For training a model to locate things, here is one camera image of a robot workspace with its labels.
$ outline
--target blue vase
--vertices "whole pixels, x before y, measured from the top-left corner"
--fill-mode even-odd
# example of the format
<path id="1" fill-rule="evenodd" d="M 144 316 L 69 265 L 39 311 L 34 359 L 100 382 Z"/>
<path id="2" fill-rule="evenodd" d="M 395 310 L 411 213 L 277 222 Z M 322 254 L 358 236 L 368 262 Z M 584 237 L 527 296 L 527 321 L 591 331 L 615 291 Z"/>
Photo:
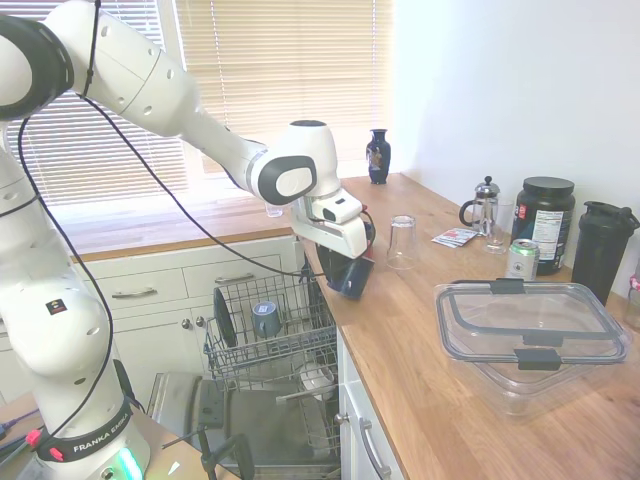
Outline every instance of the blue vase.
<path id="1" fill-rule="evenodd" d="M 389 175 L 391 145 L 384 139 L 385 133 L 387 133 L 385 129 L 371 130 L 373 139 L 367 145 L 369 178 L 371 183 L 376 185 L 387 183 L 387 175 Z"/>

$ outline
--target wooden countertop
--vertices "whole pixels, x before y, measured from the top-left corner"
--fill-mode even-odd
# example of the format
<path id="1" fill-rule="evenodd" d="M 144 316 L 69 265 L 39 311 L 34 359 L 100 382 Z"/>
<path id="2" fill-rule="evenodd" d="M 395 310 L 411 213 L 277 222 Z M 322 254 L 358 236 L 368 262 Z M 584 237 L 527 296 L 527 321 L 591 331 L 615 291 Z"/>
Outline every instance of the wooden countertop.
<path id="1" fill-rule="evenodd" d="M 456 380 L 440 347 L 434 286 L 503 276 L 506 255 L 483 252 L 482 239 L 457 249 L 431 242 L 459 226 L 458 206 L 404 176 L 388 182 L 344 182 L 369 206 L 378 231 L 377 263 L 362 298 L 349 300 L 320 283 L 405 478 L 640 478 L 640 368 L 633 359 L 615 367 L 618 378 L 607 387 L 527 422 L 495 414 Z M 397 214 L 417 219 L 421 259 L 404 272 L 385 265 Z M 306 248 L 318 269 L 315 248 Z M 620 297 L 612 295 L 607 308 L 622 318 Z"/>
<path id="2" fill-rule="evenodd" d="M 36 408 L 37 406 L 33 396 L 31 396 L 31 394 L 24 395 L 12 403 L 0 407 L 0 423 L 17 418 Z M 172 478 L 175 480 L 206 480 L 208 478 L 202 469 L 200 452 L 191 447 L 191 445 L 180 442 L 166 450 L 162 450 L 162 445 L 175 440 L 177 437 L 136 409 L 134 409 L 133 421 L 151 447 L 151 461 L 147 467 L 145 478 Z M 0 447 L 10 443 L 16 438 L 26 435 L 35 428 L 39 428 L 40 425 L 42 425 L 42 419 L 39 414 L 27 417 L 11 428 L 7 437 L 0 442 Z M 30 455 L 28 450 L 22 452 L 8 465 L 7 471 L 2 471 L 2 478 L 16 478 L 18 473 L 27 464 Z M 179 466 L 169 477 L 169 471 L 176 462 Z M 216 474 L 219 480 L 239 480 L 238 477 L 222 467 L 216 469 Z"/>
<path id="3" fill-rule="evenodd" d="M 61 218 L 84 261 L 215 245 L 177 207 L 160 199 L 152 211 L 129 209 L 95 215 L 87 211 Z M 225 243 L 290 235 L 289 216 L 270 218 L 255 197 L 185 204 L 187 211 Z"/>

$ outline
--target green can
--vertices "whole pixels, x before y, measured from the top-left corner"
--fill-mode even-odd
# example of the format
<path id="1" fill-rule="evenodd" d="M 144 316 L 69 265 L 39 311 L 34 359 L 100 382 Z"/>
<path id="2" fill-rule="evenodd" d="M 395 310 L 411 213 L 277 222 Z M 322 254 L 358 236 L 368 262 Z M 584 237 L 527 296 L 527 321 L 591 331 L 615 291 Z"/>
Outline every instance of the green can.
<path id="1" fill-rule="evenodd" d="M 509 260 L 507 263 L 507 278 L 522 278 L 525 282 L 536 279 L 538 262 L 540 261 L 540 248 L 533 240 L 517 238 L 509 247 Z"/>

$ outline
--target dishwasher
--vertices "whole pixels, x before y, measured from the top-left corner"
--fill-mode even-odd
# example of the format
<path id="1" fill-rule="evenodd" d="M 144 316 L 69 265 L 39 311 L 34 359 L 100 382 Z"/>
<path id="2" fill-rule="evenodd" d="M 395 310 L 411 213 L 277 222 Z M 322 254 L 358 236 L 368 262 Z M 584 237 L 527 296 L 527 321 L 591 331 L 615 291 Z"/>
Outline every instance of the dishwasher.
<path id="1" fill-rule="evenodd" d="M 336 326 L 316 278 L 301 275 L 217 288 L 225 308 L 200 319 L 207 329 L 210 374 L 158 374 L 149 405 L 149 415 L 178 436 L 204 426 L 212 449 L 245 434 L 256 479 L 324 480 L 341 474 L 340 427 L 334 422 Z M 254 318 L 256 306 L 265 302 L 275 307 L 280 325 L 271 336 Z M 200 449 L 197 436 L 185 441 Z M 239 473 L 232 457 L 222 465 Z"/>

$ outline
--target clear plastic lid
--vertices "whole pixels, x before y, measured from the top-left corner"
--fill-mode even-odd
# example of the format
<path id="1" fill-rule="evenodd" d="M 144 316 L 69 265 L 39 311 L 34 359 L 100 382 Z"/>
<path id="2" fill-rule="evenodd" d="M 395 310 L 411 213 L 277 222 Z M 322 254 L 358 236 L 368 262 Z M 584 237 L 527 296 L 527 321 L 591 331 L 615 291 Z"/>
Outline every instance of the clear plastic lid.
<path id="1" fill-rule="evenodd" d="M 578 284 L 520 279 L 436 287 L 442 344 L 457 359 L 516 363 L 519 370 L 621 363 L 630 336 Z"/>

